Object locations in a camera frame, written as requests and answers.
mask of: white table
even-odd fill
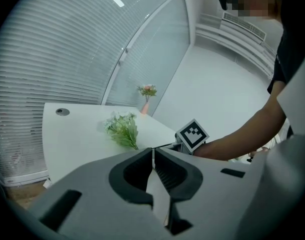
[[[57,109],[68,109],[69,115],[56,114]],[[86,163],[133,150],[119,146],[103,129],[103,121],[112,112],[132,112],[137,115],[137,146],[155,148],[175,142],[175,132],[138,109],[125,106],[46,103],[42,118],[42,146],[49,177],[57,182]],[[164,223],[170,197],[153,170],[147,183],[147,193],[153,196],[153,213]]]

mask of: pink vase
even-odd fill
[[[148,107],[149,107],[149,103],[146,102],[145,105],[143,105],[140,113],[142,113],[143,115],[146,115],[148,113]]]

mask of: air vent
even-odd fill
[[[260,38],[262,41],[265,41],[266,33],[260,30],[258,27],[254,26],[253,24],[250,24],[249,22],[240,19],[234,15],[231,15],[227,12],[223,13],[222,19],[249,31],[250,33],[254,34],[256,37]]]

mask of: brown floor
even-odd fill
[[[5,192],[9,199],[27,209],[31,202],[46,190],[46,188],[43,187],[44,183],[45,180],[22,186],[6,187]]]

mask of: forearm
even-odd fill
[[[229,160],[255,151],[278,133],[285,119],[284,115],[276,119],[263,108],[237,131],[201,147],[199,156]]]

